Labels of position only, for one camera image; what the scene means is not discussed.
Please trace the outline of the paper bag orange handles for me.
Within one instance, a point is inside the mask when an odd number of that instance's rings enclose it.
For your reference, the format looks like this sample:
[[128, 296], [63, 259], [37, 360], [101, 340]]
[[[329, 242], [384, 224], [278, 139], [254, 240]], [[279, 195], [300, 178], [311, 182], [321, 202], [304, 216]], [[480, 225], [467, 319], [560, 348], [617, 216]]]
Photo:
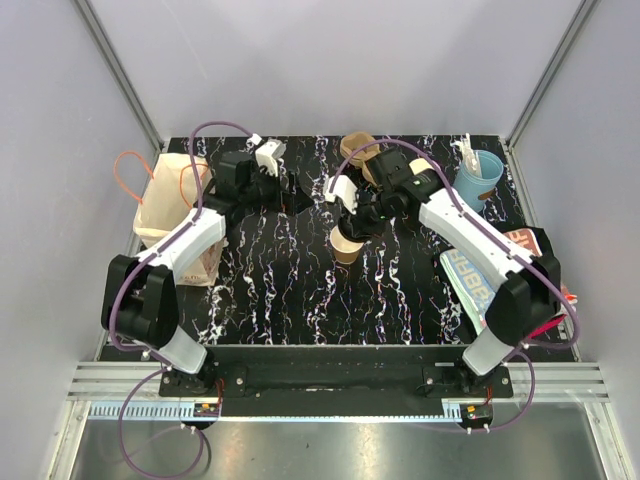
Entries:
[[[141, 161], [145, 171], [150, 175], [144, 193], [135, 194], [121, 180], [118, 174], [119, 160], [114, 162], [113, 174], [119, 186], [138, 202], [133, 231], [142, 244], [150, 248], [187, 218], [197, 195], [193, 173], [199, 174], [203, 186], [211, 180], [212, 174], [207, 162], [200, 157], [195, 159], [196, 166], [192, 167], [187, 154], [162, 153], [154, 167], [150, 167], [144, 158], [134, 151], [123, 152], [119, 157], [129, 155]], [[186, 269], [177, 283], [193, 287], [214, 285], [225, 246], [224, 240], [211, 245]]]

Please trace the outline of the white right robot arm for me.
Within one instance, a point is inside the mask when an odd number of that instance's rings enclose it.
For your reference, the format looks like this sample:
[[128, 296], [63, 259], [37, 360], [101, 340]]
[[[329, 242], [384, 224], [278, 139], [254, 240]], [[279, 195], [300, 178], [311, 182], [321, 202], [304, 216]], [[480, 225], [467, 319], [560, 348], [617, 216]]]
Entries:
[[411, 215], [463, 254], [494, 292], [486, 326], [453, 374], [460, 393], [476, 396], [488, 387], [489, 373], [559, 311], [560, 263], [552, 253], [535, 256], [497, 231], [463, 202], [426, 155], [407, 161], [391, 149], [370, 159], [368, 168], [377, 187], [372, 194], [359, 192], [342, 172], [324, 186], [326, 201], [343, 205], [337, 229], [345, 240], [363, 244], [381, 234], [385, 222]]

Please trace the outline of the pulp cup carrier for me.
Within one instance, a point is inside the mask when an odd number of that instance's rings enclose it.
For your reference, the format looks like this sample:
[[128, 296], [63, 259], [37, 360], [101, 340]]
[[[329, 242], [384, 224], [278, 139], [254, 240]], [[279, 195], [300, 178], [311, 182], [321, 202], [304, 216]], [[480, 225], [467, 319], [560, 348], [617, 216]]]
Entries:
[[340, 153], [349, 164], [360, 171], [362, 177], [371, 185], [377, 186], [368, 162], [380, 153], [380, 145], [374, 144], [374, 137], [366, 132], [354, 132], [346, 135], [340, 142]]

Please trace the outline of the single black cup lid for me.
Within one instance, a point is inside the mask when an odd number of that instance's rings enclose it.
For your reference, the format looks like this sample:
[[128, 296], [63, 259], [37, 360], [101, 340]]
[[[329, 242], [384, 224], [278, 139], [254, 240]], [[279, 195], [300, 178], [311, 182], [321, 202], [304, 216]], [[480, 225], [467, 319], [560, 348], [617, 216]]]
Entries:
[[370, 234], [348, 222], [340, 221], [338, 223], [338, 230], [345, 239], [353, 243], [365, 243], [371, 238]]

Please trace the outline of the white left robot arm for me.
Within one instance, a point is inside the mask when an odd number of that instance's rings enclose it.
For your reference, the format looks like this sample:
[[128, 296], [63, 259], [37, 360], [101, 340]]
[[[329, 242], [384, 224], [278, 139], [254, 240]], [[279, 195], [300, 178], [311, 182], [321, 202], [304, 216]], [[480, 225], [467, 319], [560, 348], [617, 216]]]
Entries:
[[154, 246], [134, 256], [111, 260], [105, 286], [101, 324], [120, 351], [146, 351], [181, 371], [181, 384], [196, 396], [215, 386], [205, 347], [179, 324], [176, 283], [206, 250], [225, 239], [244, 218], [260, 210], [295, 216], [312, 199], [298, 175], [281, 170], [275, 155], [225, 153], [214, 176], [194, 176], [192, 209]]

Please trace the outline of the single brown paper cup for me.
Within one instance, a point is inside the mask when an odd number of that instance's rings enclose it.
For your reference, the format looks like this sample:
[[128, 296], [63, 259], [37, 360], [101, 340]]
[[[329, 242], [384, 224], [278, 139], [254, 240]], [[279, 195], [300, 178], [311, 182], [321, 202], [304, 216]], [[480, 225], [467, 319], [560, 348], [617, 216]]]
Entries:
[[361, 242], [353, 242], [347, 239], [335, 226], [330, 233], [330, 245], [334, 253], [335, 260], [342, 265], [351, 265], [359, 257], [363, 247]]

